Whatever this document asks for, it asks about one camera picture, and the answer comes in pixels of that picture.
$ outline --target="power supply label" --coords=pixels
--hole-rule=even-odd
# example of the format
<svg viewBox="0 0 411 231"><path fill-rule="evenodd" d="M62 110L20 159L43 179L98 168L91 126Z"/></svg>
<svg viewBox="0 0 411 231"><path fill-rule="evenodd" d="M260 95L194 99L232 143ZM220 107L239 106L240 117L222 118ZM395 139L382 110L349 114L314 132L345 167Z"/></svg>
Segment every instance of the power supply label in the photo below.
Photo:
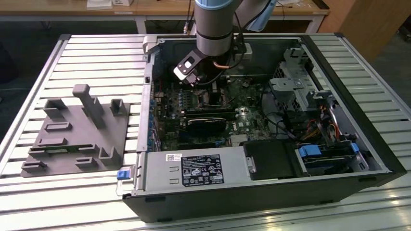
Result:
<svg viewBox="0 0 411 231"><path fill-rule="evenodd" d="M223 184L220 155L182 157L182 179L186 187Z"/></svg>

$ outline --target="table leg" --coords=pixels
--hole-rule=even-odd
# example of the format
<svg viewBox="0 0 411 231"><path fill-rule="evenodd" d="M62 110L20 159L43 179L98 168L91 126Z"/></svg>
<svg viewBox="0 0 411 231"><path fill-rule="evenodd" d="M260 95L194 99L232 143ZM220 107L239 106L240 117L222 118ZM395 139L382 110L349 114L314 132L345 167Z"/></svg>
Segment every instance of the table leg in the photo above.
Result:
<svg viewBox="0 0 411 231"><path fill-rule="evenodd" d="M306 33L312 34L312 33L316 33L319 31L323 19L325 19L323 15L319 15L319 16L314 17L312 21L308 24Z"/></svg>
<svg viewBox="0 0 411 231"><path fill-rule="evenodd" d="M136 16L136 26L138 26L138 33L139 34L147 34L146 29L146 16Z"/></svg>
<svg viewBox="0 0 411 231"><path fill-rule="evenodd" d="M52 22L51 21L40 21L42 23L42 26L43 26L43 29L44 30L50 30L51 29L51 25L52 25Z"/></svg>

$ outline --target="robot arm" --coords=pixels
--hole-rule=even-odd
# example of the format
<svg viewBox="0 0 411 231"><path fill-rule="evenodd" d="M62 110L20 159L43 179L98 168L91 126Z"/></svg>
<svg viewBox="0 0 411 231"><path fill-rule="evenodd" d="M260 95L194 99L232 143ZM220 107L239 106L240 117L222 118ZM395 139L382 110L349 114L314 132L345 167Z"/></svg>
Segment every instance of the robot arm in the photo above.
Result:
<svg viewBox="0 0 411 231"><path fill-rule="evenodd" d="M194 73L204 60L214 63L232 47L232 26L260 31L270 19L276 0L195 0L196 49L174 72L192 86L200 81Z"/></svg>

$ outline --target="slotted aluminum surface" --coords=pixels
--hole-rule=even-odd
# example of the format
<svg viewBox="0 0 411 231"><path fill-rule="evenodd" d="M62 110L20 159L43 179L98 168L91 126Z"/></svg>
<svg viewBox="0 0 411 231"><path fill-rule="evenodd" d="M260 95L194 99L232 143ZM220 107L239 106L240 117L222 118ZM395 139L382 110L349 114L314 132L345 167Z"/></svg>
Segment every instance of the slotted aluminum surface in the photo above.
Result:
<svg viewBox="0 0 411 231"><path fill-rule="evenodd" d="M312 35L378 131L406 169L411 170L410 109L386 86L355 50L331 34ZM146 224L120 201L132 183L118 183L116 172L22 178L20 167L35 141L46 113L46 100L63 97L67 105L78 83L107 103L123 98L132 104L124 166L136 162L138 124L144 73L143 36L72 36L50 63L30 120L6 152L0 167L0 230L382 230L411 225L411 174L382 187L370 188L339 203L284 208L247 214ZM326 87L322 76L315 71Z"/></svg>

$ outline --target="wooden cabinet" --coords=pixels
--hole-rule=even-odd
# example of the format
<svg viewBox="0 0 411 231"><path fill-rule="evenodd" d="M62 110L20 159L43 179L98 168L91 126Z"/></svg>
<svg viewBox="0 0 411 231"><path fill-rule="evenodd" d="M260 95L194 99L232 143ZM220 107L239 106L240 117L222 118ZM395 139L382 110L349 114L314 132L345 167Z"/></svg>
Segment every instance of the wooden cabinet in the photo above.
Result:
<svg viewBox="0 0 411 231"><path fill-rule="evenodd" d="M342 32L369 61L411 14L411 0L323 0L331 13L319 32Z"/></svg>

